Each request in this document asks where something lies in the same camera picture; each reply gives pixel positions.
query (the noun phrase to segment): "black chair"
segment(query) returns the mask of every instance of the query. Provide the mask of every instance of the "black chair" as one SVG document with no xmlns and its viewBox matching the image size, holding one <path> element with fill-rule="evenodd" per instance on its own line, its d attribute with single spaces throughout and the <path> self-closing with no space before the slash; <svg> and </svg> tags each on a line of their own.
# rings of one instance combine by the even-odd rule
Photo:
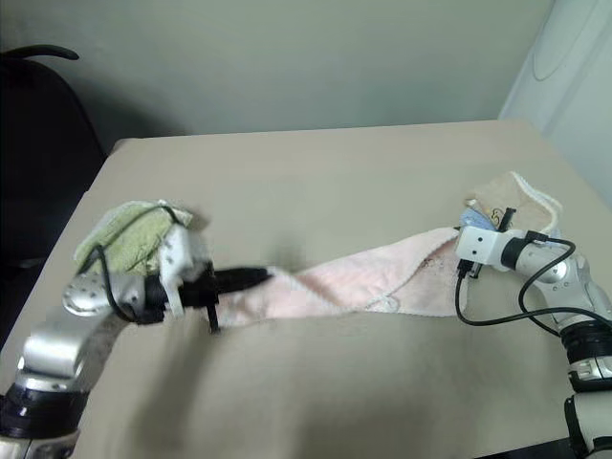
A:
<svg viewBox="0 0 612 459">
<path fill-rule="evenodd" d="M 36 45 L 0 55 L 2 303 L 0 346 L 55 241 L 105 160 L 87 114 L 56 72 L 31 60 L 65 48 Z"/>
</svg>

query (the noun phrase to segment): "black cable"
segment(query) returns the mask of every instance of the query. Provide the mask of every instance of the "black cable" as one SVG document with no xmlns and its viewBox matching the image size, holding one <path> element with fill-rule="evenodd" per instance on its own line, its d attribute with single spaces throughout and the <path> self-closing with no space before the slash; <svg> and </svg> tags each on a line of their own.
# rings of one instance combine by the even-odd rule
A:
<svg viewBox="0 0 612 459">
<path fill-rule="evenodd" d="M 602 322 L 604 325 L 612 330 L 612 321 L 607 320 L 606 318 L 600 316 L 599 314 L 593 313 L 586 309 L 581 308 L 569 308 L 569 307 L 559 307 L 559 308 L 546 308 L 546 309 L 536 309 L 534 311 L 528 311 L 527 313 L 515 314 L 514 316 L 506 316 L 500 318 L 493 318 L 489 320 L 471 320 L 463 315 L 461 312 L 461 308 L 459 307 L 459 294 L 461 293 L 461 284 L 463 279 L 465 278 L 466 273 L 459 273 L 460 275 L 457 277 L 457 283 L 455 285 L 455 311 L 459 319 L 467 323 L 468 325 L 472 325 L 474 327 L 484 327 L 488 325 L 499 325 L 500 323 L 508 323 L 514 322 L 515 320 L 521 320 L 523 318 L 535 317 L 535 316 L 543 316 L 545 314 L 557 314 L 557 313 L 573 313 L 580 314 L 583 316 L 589 316 L 594 320 L 598 320 Z"/>
<path fill-rule="evenodd" d="M 113 292 L 111 290 L 111 276 L 108 272 L 108 264 L 106 263 L 106 253 L 104 253 L 104 247 L 101 244 L 95 244 L 92 251 L 95 251 L 98 254 L 98 260 L 102 266 L 103 286 L 108 304 L 110 304 L 113 311 L 115 311 L 115 314 L 117 314 L 117 316 L 123 320 L 127 322 L 136 322 L 136 315 L 134 314 L 134 311 L 132 310 L 132 316 L 130 317 L 123 311 L 122 308 L 120 308 L 119 304 L 117 304 L 117 301 L 115 301 L 115 298 L 113 297 Z"/>
<path fill-rule="evenodd" d="M 529 312 L 527 308 L 525 307 L 525 294 L 527 293 L 527 290 L 534 284 L 534 282 L 536 282 L 536 280 L 541 275 L 546 273 L 548 270 L 554 268 L 554 266 L 558 265 L 561 261 L 565 260 L 566 258 L 569 258 L 572 255 L 572 253 L 576 251 L 576 244 L 574 244 L 572 241 L 567 241 L 565 239 L 555 239 L 551 237 L 547 237 L 546 241 L 555 242 L 557 244 L 562 244 L 564 246 L 567 246 L 568 249 L 567 251 L 565 251 L 565 253 L 558 256 L 557 258 L 555 258 L 553 261 L 551 261 L 547 265 L 544 265 L 534 275 L 532 275 L 529 279 L 527 279 L 527 281 L 523 284 L 523 286 L 520 289 L 520 292 L 518 293 L 518 307 L 523 313 Z M 537 318 L 529 317 L 529 320 L 533 322 L 535 325 L 537 325 L 539 328 L 541 328 L 542 330 L 545 330 L 546 332 L 550 333 L 551 335 L 554 335 L 555 337 L 560 336 L 557 330 L 549 327 L 548 325 L 545 325 L 544 323 L 540 322 Z"/>
<path fill-rule="evenodd" d="M 171 208 L 170 206 L 166 206 L 164 204 L 158 204 L 156 206 L 153 206 L 151 208 L 148 208 L 144 211 L 142 211 L 141 213 L 139 213 L 138 215 L 136 215 L 135 217 L 133 217 L 129 222 L 127 222 L 123 228 L 119 229 L 118 231 L 116 231 L 111 238 L 106 241 L 106 243 L 104 245 L 102 245 L 102 248 L 106 251 L 112 244 L 115 243 L 115 241 L 117 241 L 117 239 L 120 238 L 120 236 L 122 234 L 124 234 L 132 225 L 134 225 L 136 222 L 138 222 L 141 218 L 144 217 L 144 215 L 147 215 L 155 210 L 158 209 L 163 209 L 165 210 L 165 212 L 170 216 L 170 218 L 172 219 L 172 223 L 176 224 L 176 225 L 181 225 L 183 226 L 183 222 L 181 222 L 181 220 L 179 220 L 179 218 L 176 216 L 176 213 L 174 212 L 174 209 Z M 94 249 L 91 249 L 89 251 L 89 253 L 87 254 L 87 256 L 85 257 L 85 260 L 83 261 L 82 265 L 80 266 L 80 268 L 78 269 L 77 273 L 78 274 L 83 274 L 83 273 L 87 273 L 91 267 L 94 265 L 94 263 L 96 263 L 96 260 L 98 259 L 98 257 L 94 257 L 94 253 L 96 251 Z"/>
</svg>

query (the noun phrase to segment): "beige table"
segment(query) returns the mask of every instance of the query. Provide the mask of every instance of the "beige table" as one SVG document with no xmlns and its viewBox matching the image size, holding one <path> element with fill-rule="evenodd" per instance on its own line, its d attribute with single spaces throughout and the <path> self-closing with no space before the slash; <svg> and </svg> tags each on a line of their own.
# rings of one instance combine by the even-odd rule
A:
<svg viewBox="0 0 612 459">
<path fill-rule="evenodd" d="M 612 215 L 531 127 L 486 121 L 129 140 L 64 230 L 7 345 L 58 307 L 73 251 L 108 208 L 165 198 L 210 221 L 217 267 L 300 269 L 453 226 L 462 195 L 506 170 L 559 198 L 564 235 L 612 291 Z M 476 317 L 515 311 L 519 281 L 484 270 Z M 530 301 L 537 304 L 537 298 Z M 190 314 L 129 327 L 81 422 L 80 458 L 470 457 L 566 435 L 560 342 L 524 321 L 363 314 L 210 337 Z"/>
</svg>

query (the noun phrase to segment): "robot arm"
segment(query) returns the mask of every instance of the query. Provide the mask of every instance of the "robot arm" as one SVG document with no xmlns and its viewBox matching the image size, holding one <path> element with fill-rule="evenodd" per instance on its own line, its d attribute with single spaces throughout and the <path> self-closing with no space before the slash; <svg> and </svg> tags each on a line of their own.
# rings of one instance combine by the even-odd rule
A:
<svg viewBox="0 0 612 459">
<path fill-rule="evenodd" d="M 145 325 L 164 316 L 181 317 L 188 305 L 207 308 L 214 332 L 218 294 L 269 277 L 265 269 L 215 273 L 199 236 L 179 225 L 165 238 L 160 262 L 160 275 L 112 273 L 106 279 L 104 273 L 82 273 L 66 287 L 62 307 L 24 344 L 14 384 L 0 409 L 0 458 L 72 454 L 89 393 L 130 321 Z"/>
<path fill-rule="evenodd" d="M 499 271 L 515 270 L 526 277 L 554 263 L 567 248 L 537 242 L 536 233 L 496 232 L 465 227 L 457 239 L 457 255 Z M 534 285 L 549 308 L 578 308 L 553 313 L 569 361 L 568 377 L 576 394 L 565 402 L 570 440 L 578 457 L 597 457 L 612 449 L 612 305 L 593 281 L 586 259 L 572 254 L 545 273 Z M 580 314 L 589 311 L 594 320 Z"/>
</svg>

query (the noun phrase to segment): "pink towel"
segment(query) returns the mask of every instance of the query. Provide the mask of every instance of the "pink towel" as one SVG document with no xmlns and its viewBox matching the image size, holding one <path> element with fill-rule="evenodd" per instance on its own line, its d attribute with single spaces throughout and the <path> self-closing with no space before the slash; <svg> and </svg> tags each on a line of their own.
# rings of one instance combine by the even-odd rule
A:
<svg viewBox="0 0 612 459">
<path fill-rule="evenodd" d="M 221 295 L 221 326 L 267 318 L 324 317 L 353 312 L 454 316 L 459 259 L 440 228 L 390 246 L 330 261 L 295 276 L 270 268 L 274 277 L 252 289 Z M 461 309 L 465 308 L 466 290 Z"/>
</svg>

